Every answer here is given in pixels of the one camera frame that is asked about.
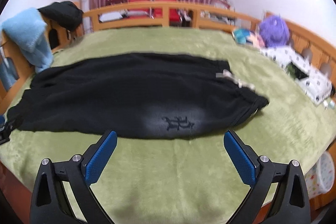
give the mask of purple pillow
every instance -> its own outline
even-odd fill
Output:
[[[279,16],[265,18],[259,24],[259,29],[266,47],[285,46],[289,39],[286,22]]]

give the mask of black cloth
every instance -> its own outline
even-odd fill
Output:
[[[83,11],[71,1],[54,2],[38,10],[42,15],[55,20],[61,27],[71,32],[83,22]]]
[[[268,100],[216,78],[227,61],[130,53],[87,59],[37,74],[8,119],[28,131],[79,131],[119,137],[197,137],[237,126]]]

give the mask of blue gripper pad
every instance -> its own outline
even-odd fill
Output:
[[[229,131],[224,135],[224,147],[243,183],[253,187],[256,178],[255,167]]]
[[[111,131],[86,166],[85,182],[96,183],[117,146],[117,134]]]

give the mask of green blanket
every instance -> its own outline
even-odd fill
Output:
[[[315,107],[277,65],[256,50],[237,46],[230,35],[189,28],[129,28],[86,35],[55,54],[53,66],[125,52],[166,52],[228,59],[233,73],[253,83],[270,104],[234,128],[259,155],[307,172],[335,137],[335,112]],[[22,96],[23,89],[12,105]],[[225,223],[249,190],[223,147],[223,133],[194,140],[118,139],[99,181],[92,185],[110,217],[122,223]],[[99,136],[77,132],[23,132],[0,147],[1,161],[30,190],[43,158],[69,160]],[[78,217],[78,205],[66,185]],[[266,202],[274,194],[271,188]]]

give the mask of silver bolt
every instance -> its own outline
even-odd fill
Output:
[[[260,160],[262,162],[268,162],[269,161],[269,158],[267,156],[260,156]]]
[[[292,160],[292,164],[295,166],[295,167],[298,167],[300,165],[300,163],[297,161],[297,160]]]
[[[80,160],[81,160],[81,155],[74,155],[74,156],[72,157],[72,160],[73,160],[73,161],[80,161]]]
[[[43,164],[43,165],[47,165],[48,163],[49,163],[49,159],[43,159],[43,160],[42,160],[42,164]]]

